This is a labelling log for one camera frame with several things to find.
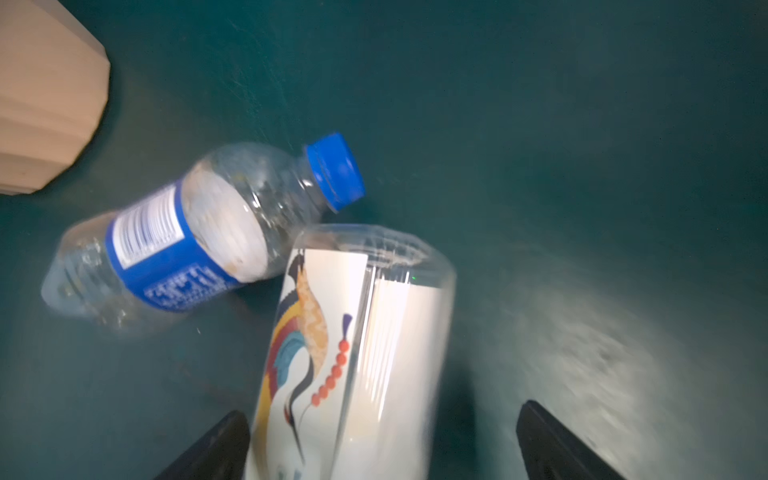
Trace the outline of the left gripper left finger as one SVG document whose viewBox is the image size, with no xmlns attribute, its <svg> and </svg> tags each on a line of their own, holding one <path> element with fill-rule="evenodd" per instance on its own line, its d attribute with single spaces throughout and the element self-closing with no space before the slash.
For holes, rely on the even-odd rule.
<svg viewBox="0 0 768 480">
<path fill-rule="evenodd" d="M 156 477 L 166 479 L 233 479 L 244 475 L 250 430 L 247 417 L 233 410 L 202 435 Z"/>
</svg>

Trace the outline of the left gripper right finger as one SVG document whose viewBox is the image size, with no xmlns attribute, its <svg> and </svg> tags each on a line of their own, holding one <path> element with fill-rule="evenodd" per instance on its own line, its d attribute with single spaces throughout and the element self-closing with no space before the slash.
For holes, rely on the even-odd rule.
<svg viewBox="0 0 768 480">
<path fill-rule="evenodd" d="M 522 405 L 516 435 L 531 480 L 625 479 L 534 400 Z"/>
</svg>

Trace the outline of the blue cap clear bottle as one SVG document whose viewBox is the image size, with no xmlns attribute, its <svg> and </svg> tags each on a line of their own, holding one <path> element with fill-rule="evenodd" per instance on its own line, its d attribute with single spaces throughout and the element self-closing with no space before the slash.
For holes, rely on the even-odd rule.
<svg viewBox="0 0 768 480">
<path fill-rule="evenodd" d="M 41 295 L 53 312 L 118 338 L 163 330 L 200 304 L 279 275 L 303 229 L 364 193 L 338 133 L 299 156 L 228 144 L 145 198 L 70 227 Z"/>
</svg>

